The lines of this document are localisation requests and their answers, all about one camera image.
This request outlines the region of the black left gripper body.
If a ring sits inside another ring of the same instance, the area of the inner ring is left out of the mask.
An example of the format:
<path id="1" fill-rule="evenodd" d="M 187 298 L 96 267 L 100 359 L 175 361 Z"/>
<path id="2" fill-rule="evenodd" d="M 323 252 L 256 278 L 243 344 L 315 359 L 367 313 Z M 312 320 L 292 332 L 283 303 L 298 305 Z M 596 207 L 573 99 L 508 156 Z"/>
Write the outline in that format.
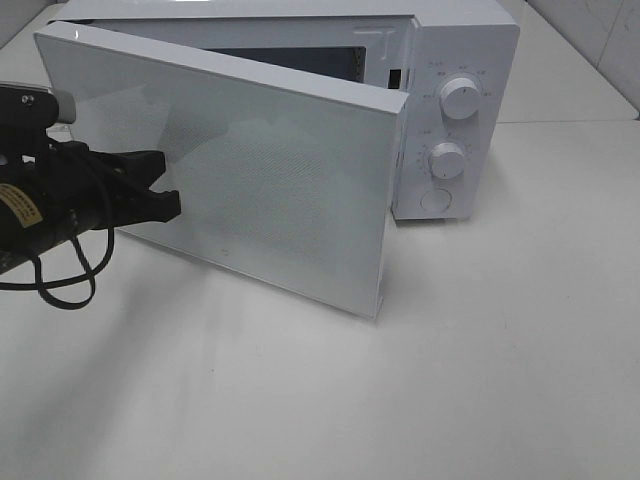
<path id="1" fill-rule="evenodd" d="M 49 250 L 91 230 L 99 178 L 91 169 L 87 145 L 64 142 L 50 149 L 52 172 L 38 173 L 34 162 L 19 173 L 1 172 L 1 248 Z"/>

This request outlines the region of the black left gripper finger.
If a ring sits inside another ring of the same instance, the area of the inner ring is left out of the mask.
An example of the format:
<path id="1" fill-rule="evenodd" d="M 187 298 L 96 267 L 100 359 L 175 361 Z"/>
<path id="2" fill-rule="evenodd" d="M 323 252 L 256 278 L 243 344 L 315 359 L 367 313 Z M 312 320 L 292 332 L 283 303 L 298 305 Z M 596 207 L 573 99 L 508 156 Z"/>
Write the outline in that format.
<path id="1" fill-rule="evenodd" d="M 111 220 L 100 197 L 96 200 L 91 230 L 124 227 L 147 222 L 166 223 L 181 214 L 177 190 L 155 192 L 151 186 L 166 172 L 161 151 L 121 153 L 89 151 L 91 167 L 106 188 Z"/>
<path id="2" fill-rule="evenodd" d="M 34 158 L 34 169 L 38 173 L 51 173 L 50 140 L 47 130 L 50 125 L 1 122 L 1 172 L 19 173 L 27 166 L 24 156 Z"/>

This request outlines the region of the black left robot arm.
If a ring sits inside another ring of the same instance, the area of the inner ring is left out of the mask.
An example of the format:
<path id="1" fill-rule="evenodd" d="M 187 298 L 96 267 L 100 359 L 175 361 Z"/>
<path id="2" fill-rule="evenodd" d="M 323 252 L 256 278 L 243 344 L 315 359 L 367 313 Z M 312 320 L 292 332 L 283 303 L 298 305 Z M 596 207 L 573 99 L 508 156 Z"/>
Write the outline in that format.
<path id="1" fill-rule="evenodd" d="M 87 231 L 166 223 L 181 212 L 177 191 L 151 188 L 166 171 L 157 150 L 98 152 L 4 125 L 1 154 L 3 272 Z"/>

